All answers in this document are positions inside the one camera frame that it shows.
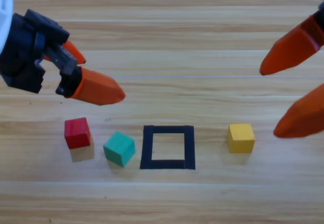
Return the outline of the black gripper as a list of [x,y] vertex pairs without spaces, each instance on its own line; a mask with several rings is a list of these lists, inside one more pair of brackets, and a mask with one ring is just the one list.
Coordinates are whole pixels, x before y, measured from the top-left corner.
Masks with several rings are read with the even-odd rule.
[[260,66],[262,75],[298,66],[323,46],[323,8],[277,40]]
[[13,88],[39,93],[48,57],[60,70],[57,94],[73,94],[78,87],[78,66],[83,54],[68,40],[70,34],[56,21],[31,9],[12,17],[9,36],[1,53],[1,76]]

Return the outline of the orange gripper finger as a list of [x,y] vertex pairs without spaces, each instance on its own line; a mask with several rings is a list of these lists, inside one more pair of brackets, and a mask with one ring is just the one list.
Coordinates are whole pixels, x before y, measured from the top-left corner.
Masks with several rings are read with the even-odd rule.
[[71,75],[60,75],[56,93],[65,98],[102,106],[119,103],[126,97],[113,78],[84,67],[75,67]]
[[323,131],[323,85],[297,100],[274,129],[279,138],[301,138]]

